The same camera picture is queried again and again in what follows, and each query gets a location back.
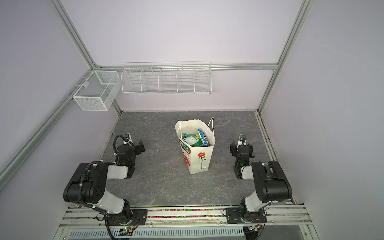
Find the blue M&M's packet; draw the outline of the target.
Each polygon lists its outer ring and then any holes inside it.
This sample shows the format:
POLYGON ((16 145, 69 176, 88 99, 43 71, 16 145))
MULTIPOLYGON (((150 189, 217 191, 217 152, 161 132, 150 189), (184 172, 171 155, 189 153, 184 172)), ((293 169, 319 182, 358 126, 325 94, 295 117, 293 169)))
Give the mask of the blue M&M's packet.
POLYGON ((203 146, 209 147, 210 144, 209 144, 209 141, 208 141, 206 135, 204 134, 204 132, 201 129, 198 129, 198 134, 200 136, 200 139, 202 141, 203 146))

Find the white floral paper bag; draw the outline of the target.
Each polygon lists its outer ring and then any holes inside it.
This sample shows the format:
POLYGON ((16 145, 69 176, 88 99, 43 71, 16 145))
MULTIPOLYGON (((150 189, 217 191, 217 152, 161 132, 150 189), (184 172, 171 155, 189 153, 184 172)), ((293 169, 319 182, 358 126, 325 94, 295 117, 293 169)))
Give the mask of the white floral paper bag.
POLYGON ((216 143, 214 119, 211 118, 208 124, 199 119, 178 121, 175 125, 175 130, 190 174, 193 175, 207 171, 216 143), (198 134, 198 129, 201 129, 206 135, 210 144, 209 147, 191 147, 184 142, 182 133, 196 135, 198 134))

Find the green Fox's spring tea bag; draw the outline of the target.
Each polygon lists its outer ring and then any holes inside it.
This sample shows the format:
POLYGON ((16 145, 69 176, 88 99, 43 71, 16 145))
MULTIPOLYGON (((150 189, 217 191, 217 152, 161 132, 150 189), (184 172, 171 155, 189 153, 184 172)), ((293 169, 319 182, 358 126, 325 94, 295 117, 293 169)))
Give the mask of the green Fox's spring tea bag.
POLYGON ((191 147, 201 147, 204 145, 199 134, 184 136, 183 140, 191 147))

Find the teal Fox's candy bag front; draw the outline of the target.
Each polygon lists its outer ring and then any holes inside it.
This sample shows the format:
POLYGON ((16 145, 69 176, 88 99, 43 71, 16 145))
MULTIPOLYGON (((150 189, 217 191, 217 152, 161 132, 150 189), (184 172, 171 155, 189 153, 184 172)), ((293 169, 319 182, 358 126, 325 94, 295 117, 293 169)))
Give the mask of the teal Fox's candy bag front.
POLYGON ((187 138, 187 137, 191 137, 192 135, 190 134, 185 134, 185 133, 182 133, 182 138, 187 138))

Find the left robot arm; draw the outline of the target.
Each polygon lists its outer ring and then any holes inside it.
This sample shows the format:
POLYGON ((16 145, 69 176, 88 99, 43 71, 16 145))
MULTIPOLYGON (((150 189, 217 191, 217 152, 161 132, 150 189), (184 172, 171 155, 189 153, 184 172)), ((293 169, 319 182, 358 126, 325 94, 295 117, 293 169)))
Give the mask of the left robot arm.
POLYGON ((63 192, 67 203, 93 209, 104 216, 108 225, 130 225, 134 220, 128 200, 106 189, 108 180, 130 179, 135 172, 136 157, 145 152, 142 140, 134 144, 131 135, 117 135, 113 141, 115 160, 81 163, 63 192))

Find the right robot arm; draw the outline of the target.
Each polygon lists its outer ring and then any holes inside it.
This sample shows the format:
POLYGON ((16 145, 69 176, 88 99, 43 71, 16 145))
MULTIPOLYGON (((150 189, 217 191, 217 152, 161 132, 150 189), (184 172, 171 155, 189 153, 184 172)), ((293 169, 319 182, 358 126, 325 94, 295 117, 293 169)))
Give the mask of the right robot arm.
POLYGON ((254 192, 241 200, 238 207, 225 210, 229 224, 264 224, 267 222, 265 208, 274 202, 290 200, 292 187, 279 162, 251 162, 253 146, 245 135, 239 135, 238 142, 231 144, 234 156, 234 173, 238 180, 252 180, 254 192))

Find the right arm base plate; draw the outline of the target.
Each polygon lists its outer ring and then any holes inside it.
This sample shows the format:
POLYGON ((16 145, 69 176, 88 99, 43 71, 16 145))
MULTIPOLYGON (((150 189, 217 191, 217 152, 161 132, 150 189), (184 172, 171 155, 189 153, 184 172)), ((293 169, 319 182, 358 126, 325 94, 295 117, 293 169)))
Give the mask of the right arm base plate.
POLYGON ((223 213, 228 224, 264 224, 267 214, 263 211, 248 212, 240 207, 225 208, 223 213))

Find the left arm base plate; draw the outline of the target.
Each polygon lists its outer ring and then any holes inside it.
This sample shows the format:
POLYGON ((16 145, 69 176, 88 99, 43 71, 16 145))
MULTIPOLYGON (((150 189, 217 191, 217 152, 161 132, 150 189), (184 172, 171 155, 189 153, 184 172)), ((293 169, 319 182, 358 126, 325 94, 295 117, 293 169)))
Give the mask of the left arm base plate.
POLYGON ((148 209, 133 209, 125 216, 123 214, 107 217, 109 226, 143 226, 146 224, 148 209))

